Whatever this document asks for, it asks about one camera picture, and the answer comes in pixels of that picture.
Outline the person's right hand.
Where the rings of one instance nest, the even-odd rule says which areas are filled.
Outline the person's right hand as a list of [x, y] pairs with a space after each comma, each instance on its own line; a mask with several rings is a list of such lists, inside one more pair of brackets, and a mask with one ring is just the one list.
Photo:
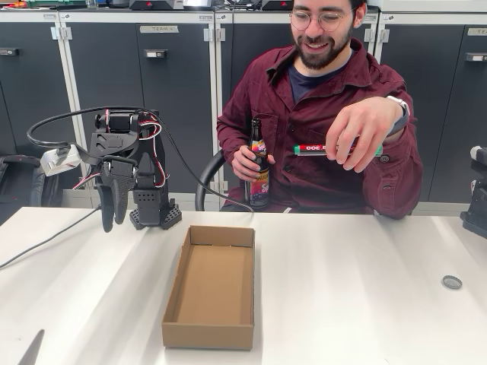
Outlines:
[[255, 182], [260, 175], [260, 165], [256, 162], [257, 156], [246, 145], [241, 145], [234, 152], [231, 166], [234, 175], [247, 182]]

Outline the person's left hand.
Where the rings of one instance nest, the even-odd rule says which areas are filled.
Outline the person's left hand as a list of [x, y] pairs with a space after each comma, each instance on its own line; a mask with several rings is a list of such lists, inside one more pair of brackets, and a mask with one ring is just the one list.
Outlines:
[[403, 117], [403, 108], [384, 97], [371, 97], [343, 108], [326, 134], [326, 153], [345, 170], [362, 172], [378, 147], [399, 139], [390, 132]]

